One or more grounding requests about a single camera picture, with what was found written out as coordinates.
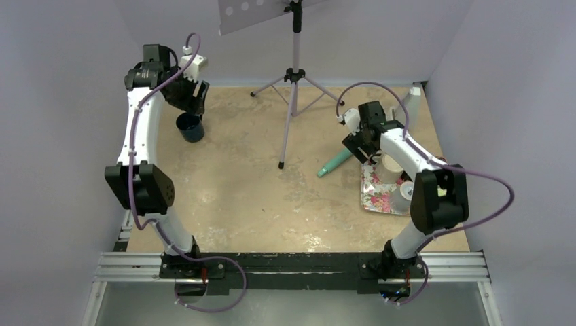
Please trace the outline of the lilac music stand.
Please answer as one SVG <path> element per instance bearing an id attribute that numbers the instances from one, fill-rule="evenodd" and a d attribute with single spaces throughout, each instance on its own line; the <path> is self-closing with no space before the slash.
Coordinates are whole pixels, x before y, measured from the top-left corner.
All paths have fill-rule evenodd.
<path id="1" fill-rule="evenodd" d="M 251 97 L 256 97 L 259 93 L 272 88 L 277 90 L 276 85 L 279 82 L 289 82 L 290 83 L 290 93 L 289 98 L 285 100 L 287 104 L 287 117 L 285 120 L 285 129 L 283 134 L 283 144 L 281 149 L 281 154 L 278 160 L 278 169 L 282 170 L 285 167 L 285 154 L 287 150 L 287 142 L 289 138 L 289 129 L 291 120 L 294 117 L 299 116 L 301 113 L 305 112 L 312 105 L 314 105 L 318 100 L 322 99 L 324 96 L 328 96 L 335 100 L 339 105 L 344 105 L 345 102 L 336 96 L 334 93 L 330 92 L 327 88 L 323 87 L 321 84 L 307 76 L 306 71 L 300 66 L 300 45 L 301 45 L 301 34 L 303 27 L 303 14 L 304 9 L 311 7 L 313 5 L 319 4 L 319 1 L 233 1 L 233 0 L 223 0 L 218 1 L 220 25 L 219 34 L 227 35 L 241 29 L 245 29 L 249 26 L 259 24 L 274 18 L 278 18 L 285 14 L 292 15 L 291 22 L 291 32 L 293 37 L 292 44 L 292 63 L 289 68 L 286 69 L 284 75 L 276 78 L 262 87 L 252 91 L 250 93 Z M 300 82 L 308 82 L 314 88 L 321 91 L 321 94 L 316 100 L 313 100 L 310 104 L 305 106 L 303 109 L 298 109 L 298 92 Z"/>

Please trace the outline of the white patterned mug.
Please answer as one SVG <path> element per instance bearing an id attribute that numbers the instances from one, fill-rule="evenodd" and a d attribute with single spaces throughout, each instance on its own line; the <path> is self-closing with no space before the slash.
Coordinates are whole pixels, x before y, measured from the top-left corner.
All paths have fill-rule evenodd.
<path id="1" fill-rule="evenodd" d="M 399 186 L 399 208 L 402 211 L 407 211 L 410 207 L 412 196 L 414 192 L 414 183 L 406 181 Z"/>

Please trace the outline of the aluminium frame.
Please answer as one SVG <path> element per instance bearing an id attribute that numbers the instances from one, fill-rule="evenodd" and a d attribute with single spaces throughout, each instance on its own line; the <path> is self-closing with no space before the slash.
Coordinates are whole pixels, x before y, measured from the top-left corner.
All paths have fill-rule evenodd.
<path id="1" fill-rule="evenodd" d="M 83 325 L 499 325 L 484 254 L 462 235 L 425 251 L 407 276 L 371 271 L 407 217 L 274 210 L 225 217 L 184 212 L 205 253 L 223 253 L 221 278 L 162 278 L 152 231 L 127 252 L 104 253 Z"/>

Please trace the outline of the cream mug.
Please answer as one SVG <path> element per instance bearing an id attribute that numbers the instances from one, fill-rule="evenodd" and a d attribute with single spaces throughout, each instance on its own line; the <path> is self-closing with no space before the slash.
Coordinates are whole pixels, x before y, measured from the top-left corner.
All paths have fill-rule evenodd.
<path id="1" fill-rule="evenodd" d="M 383 154 L 375 167 L 375 175 L 383 184 L 394 184 L 403 173 L 403 168 L 388 154 Z"/>

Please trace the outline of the mint green recorder case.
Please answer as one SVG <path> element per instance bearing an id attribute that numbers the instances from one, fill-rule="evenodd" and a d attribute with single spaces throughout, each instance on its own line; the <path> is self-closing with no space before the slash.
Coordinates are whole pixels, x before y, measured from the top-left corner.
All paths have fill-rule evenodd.
<path id="1" fill-rule="evenodd" d="M 335 170 L 337 167 L 339 167 L 341 164 L 343 164 L 345 161 L 351 158 L 352 155 L 353 154 L 347 148 L 344 148 L 339 153 L 337 153 L 333 158 L 324 163 L 323 167 L 317 172 L 317 177 L 321 178 L 326 174 L 331 173 L 333 170 Z"/>

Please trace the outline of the dark blue mug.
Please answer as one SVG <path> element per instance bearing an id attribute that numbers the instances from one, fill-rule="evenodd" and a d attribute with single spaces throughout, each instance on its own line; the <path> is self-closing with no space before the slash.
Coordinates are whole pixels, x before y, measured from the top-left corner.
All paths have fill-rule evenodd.
<path id="1" fill-rule="evenodd" d="M 197 143 L 204 138 L 205 131 L 201 115 L 182 113 L 176 119 L 175 124 L 181 136 L 189 143 Z"/>

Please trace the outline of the floral tray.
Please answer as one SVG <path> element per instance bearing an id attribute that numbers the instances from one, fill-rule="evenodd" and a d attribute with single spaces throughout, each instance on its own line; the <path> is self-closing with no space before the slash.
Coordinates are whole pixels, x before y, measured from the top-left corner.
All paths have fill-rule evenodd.
<path id="1" fill-rule="evenodd" d="M 408 201 L 401 200 L 397 188 L 406 180 L 402 173 L 386 172 L 385 182 L 376 172 L 379 164 L 366 162 L 361 166 L 361 206 L 373 213 L 392 215 L 410 215 L 410 197 Z"/>

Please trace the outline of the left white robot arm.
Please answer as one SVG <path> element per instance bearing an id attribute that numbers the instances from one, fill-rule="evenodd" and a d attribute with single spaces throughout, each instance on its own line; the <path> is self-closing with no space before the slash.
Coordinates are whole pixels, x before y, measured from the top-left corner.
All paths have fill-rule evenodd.
<path id="1" fill-rule="evenodd" d="M 178 257 L 176 269 L 187 278 L 202 271 L 196 239 L 173 210 L 175 186 L 157 165 L 160 116 L 165 105 L 202 117 L 209 83 L 199 81 L 207 59 L 199 47 L 185 44 L 183 55 L 172 62 L 175 51 L 160 44 L 146 44 L 143 59 L 124 77 L 128 119 L 124 142 L 116 163 L 105 167 L 105 180 L 121 206 L 129 211 L 138 230 L 153 228 L 164 254 Z"/>

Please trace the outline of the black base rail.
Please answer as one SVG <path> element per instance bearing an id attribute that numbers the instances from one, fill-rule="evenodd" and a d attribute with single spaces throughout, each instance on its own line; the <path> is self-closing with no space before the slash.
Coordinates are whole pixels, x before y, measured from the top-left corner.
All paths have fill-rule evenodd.
<path id="1" fill-rule="evenodd" d="M 354 291 L 407 296 L 409 284 L 425 276 L 422 262 L 385 277 L 373 267 L 380 252 L 204 253 L 200 261 L 161 257 L 159 277 L 198 283 L 208 295 L 231 290 Z"/>

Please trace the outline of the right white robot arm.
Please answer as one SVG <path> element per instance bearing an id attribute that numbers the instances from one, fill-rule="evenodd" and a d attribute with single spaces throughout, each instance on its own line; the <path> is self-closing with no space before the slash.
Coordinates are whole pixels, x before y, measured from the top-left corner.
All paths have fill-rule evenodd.
<path id="1" fill-rule="evenodd" d="M 409 119 L 387 118 L 382 105 L 371 101 L 347 110 L 337 121 L 348 128 L 342 143 L 365 164 L 377 153 L 390 156 L 413 182 L 410 222 L 381 252 L 373 267 L 385 277 L 398 276 L 416 263 L 425 240 L 469 217 L 467 181 L 461 166 L 446 165 L 410 135 Z"/>

